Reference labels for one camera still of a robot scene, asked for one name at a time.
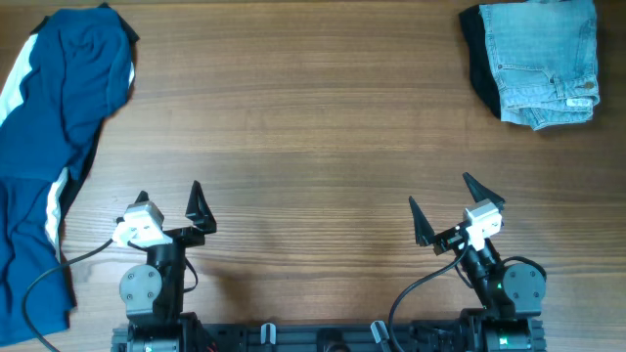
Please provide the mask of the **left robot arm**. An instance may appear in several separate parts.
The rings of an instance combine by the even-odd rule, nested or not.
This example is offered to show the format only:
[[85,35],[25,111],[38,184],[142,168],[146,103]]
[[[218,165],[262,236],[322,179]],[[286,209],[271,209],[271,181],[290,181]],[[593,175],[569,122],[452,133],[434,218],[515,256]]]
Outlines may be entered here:
[[217,344],[198,316],[183,311],[185,272],[193,271],[186,250],[205,244],[217,230],[201,184],[192,185],[185,212],[192,224],[165,230],[164,216],[141,192],[117,219],[112,240],[146,254],[146,262],[121,278],[119,295],[125,304],[128,327],[113,332],[112,352],[216,351]]

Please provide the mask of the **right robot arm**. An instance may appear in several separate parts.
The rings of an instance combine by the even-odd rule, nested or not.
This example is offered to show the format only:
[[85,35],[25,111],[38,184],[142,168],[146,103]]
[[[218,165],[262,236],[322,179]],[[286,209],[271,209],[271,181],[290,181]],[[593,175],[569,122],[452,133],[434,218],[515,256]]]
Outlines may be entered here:
[[544,351],[547,348],[542,300],[547,272],[522,256],[503,259],[491,238],[504,226],[506,201],[469,173],[464,181],[474,205],[463,220],[435,233],[417,202],[409,199],[416,242],[435,254],[452,252],[448,266],[474,291],[481,306],[467,308],[451,321],[414,321],[409,327],[412,351]]

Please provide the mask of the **black folded garment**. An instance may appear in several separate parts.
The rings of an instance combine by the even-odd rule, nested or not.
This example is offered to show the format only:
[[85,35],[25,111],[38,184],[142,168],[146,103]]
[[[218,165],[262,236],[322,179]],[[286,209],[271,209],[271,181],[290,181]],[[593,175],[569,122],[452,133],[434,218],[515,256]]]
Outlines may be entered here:
[[496,118],[500,119],[500,94],[490,69],[485,45],[485,27],[479,6],[474,5],[460,12],[459,21],[469,49],[470,84],[478,98]]

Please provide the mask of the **blue polo shirt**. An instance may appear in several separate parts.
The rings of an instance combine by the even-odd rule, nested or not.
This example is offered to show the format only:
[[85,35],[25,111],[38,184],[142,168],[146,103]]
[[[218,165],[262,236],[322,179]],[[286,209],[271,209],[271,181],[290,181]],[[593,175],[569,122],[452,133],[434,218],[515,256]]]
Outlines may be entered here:
[[68,327],[59,226],[104,120],[134,79],[136,32],[111,7],[61,9],[30,34],[1,93],[1,343]]

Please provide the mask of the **folded light blue jeans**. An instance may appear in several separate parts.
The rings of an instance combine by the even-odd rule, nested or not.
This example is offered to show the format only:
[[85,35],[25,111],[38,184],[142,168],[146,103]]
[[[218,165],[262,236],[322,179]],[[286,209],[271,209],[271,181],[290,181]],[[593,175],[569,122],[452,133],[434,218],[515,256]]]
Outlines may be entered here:
[[533,130],[585,123],[600,103],[593,0],[479,7],[501,120]]

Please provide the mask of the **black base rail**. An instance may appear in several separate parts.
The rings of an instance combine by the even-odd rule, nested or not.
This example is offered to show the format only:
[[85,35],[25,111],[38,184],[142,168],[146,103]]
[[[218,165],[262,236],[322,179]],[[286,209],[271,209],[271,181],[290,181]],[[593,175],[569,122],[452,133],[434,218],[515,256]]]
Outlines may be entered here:
[[547,350],[543,323],[525,321],[414,321],[389,329],[368,325],[205,325],[197,347],[181,338],[144,337],[115,329],[112,350],[123,351],[540,351]]

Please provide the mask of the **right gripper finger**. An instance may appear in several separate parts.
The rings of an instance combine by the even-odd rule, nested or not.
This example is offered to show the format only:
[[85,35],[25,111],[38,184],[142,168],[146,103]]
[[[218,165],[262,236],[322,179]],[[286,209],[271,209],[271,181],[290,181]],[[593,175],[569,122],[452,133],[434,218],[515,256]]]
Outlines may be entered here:
[[419,246],[431,245],[435,237],[433,228],[413,197],[409,197],[409,204],[413,216],[416,243]]
[[506,201],[493,191],[489,190],[478,182],[468,172],[463,173],[463,179],[469,189],[469,192],[475,202],[481,202],[483,200],[490,200],[498,209],[503,209]]

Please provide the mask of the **white garment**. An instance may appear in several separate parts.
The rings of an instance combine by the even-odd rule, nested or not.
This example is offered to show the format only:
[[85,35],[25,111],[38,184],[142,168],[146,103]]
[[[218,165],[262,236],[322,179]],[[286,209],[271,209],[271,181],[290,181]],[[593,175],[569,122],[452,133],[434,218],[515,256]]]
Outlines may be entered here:
[[[30,55],[36,43],[38,35],[31,34],[22,46],[22,49],[15,60],[15,63],[5,81],[1,92],[1,123],[7,119],[9,114],[21,106],[24,102],[21,84],[26,76],[32,72]],[[45,208],[46,222],[44,225],[45,234],[48,241],[55,249],[58,261],[61,261],[59,227],[62,223],[62,210],[60,197],[68,181],[68,169],[64,167],[59,178],[52,184]]]

